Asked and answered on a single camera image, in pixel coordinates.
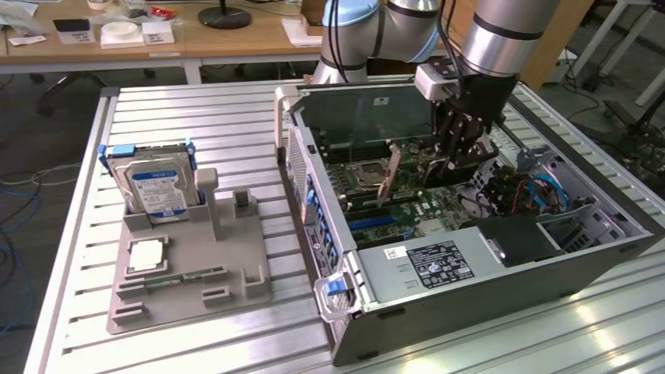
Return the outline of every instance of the hard drive label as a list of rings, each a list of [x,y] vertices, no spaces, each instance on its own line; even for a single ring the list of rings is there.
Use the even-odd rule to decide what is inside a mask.
[[[153,217],[170,217],[185,213],[186,202],[175,187],[178,180],[173,170],[131,175],[145,213]]]
[[[474,276],[453,241],[409,249],[406,254],[422,286],[426,288],[434,288]]]

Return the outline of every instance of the gray carpet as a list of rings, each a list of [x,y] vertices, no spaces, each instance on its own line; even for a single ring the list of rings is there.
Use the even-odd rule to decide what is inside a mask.
[[[570,43],[573,50],[583,49],[595,29],[597,24],[579,29]],[[598,61],[618,37],[618,34],[611,34],[606,38],[593,56],[593,61]],[[631,101],[662,67],[665,67],[665,58],[635,44],[617,65],[611,77],[614,86],[601,85],[593,96],[598,100],[606,98],[619,100],[638,115],[643,109],[634,106]],[[235,76],[233,68],[234,66],[226,66],[209,69],[207,81],[290,77],[285,64],[281,64],[278,72],[273,64],[247,65],[245,76]],[[311,68],[311,63],[295,64],[298,73],[310,72]],[[141,70],[101,72],[99,77],[111,86],[163,86],[185,83],[185,76],[179,69],[155,69],[155,72],[157,77],[151,80],[143,78]],[[58,164],[76,163],[82,158],[98,90],[85,81],[77,82],[56,97],[52,102],[54,114],[45,118],[36,114],[29,98],[37,97],[48,84],[53,83],[61,75],[46,74],[45,77],[46,83],[34,85],[26,75],[17,75],[4,89],[0,89],[0,174],[20,170],[42,170]],[[0,81],[6,82],[8,79],[9,76],[0,76]],[[539,94],[563,115],[569,115],[591,104],[590,100],[569,93],[561,86],[546,86]],[[575,116],[575,121],[602,129],[610,120],[603,118],[601,113],[602,108],[587,111]],[[661,110],[654,123],[662,124],[663,119]],[[53,175],[49,181],[69,178],[72,175],[73,171],[64,171]],[[18,190],[29,192],[32,188],[32,185],[26,185]],[[21,229],[10,233],[34,285],[34,304],[26,317],[20,321],[21,325],[26,325],[26,330],[10,331],[0,336],[0,373],[13,374],[22,370],[33,334],[29,327],[36,323],[72,192],[73,184],[44,187],[40,193],[42,200],[40,212]],[[0,194],[0,217],[12,212],[22,201],[14,196]],[[4,279],[6,270],[8,266],[0,267],[0,280]],[[25,281],[21,279],[21,274],[16,272],[8,287],[0,290],[0,325],[6,324],[21,313],[25,297]]]

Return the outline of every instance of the table leg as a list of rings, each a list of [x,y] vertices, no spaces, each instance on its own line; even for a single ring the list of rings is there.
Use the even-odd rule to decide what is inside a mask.
[[[646,87],[646,90],[643,90],[642,94],[634,101],[634,103],[642,107],[645,106],[653,99],[653,95],[658,93],[661,89],[665,87],[665,69],[661,71],[655,79],[653,80],[651,84],[649,84],[649,87]]]
[[[589,41],[589,45],[586,48],[583,48],[583,52],[578,57],[577,62],[573,65],[573,75],[577,76],[579,74],[579,71],[582,71],[582,67],[585,66],[586,62],[589,61],[589,58],[593,55],[593,52],[595,51],[595,48],[598,47],[598,44],[601,43],[602,39],[605,38],[606,33],[610,31],[611,25],[614,25],[615,20],[619,18],[621,13],[625,10],[625,7],[627,6],[625,0],[619,0],[614,8],[609,14],[609,16],[605,19],[605,22],[601,24],[601,27],[598,28],[598,31],[595,32],[595,35],[593,35],[591,41]]]
[[[646,13],[642,15],[639,21],[634,24],[629,34],[623,38],[623,41],[621,41],[618,48],[615,49],[614,53],[611,53],[610,59],[606,61],[606,64],[602,66],[601,76],[607,76],[610,74],[610,71],[613,70],[615,63],[621,60],[625,51],[627,50],[629,46],[633,44],[634,39],[642,32],[646,25],[649,24],[649,21],[651,20],[654,14],[655,11],[653,9],[649,9]]]
[[[199,80],[199,59],[189,58],[182,61],[182,68],[185,69],[186,84],[201,84]]]

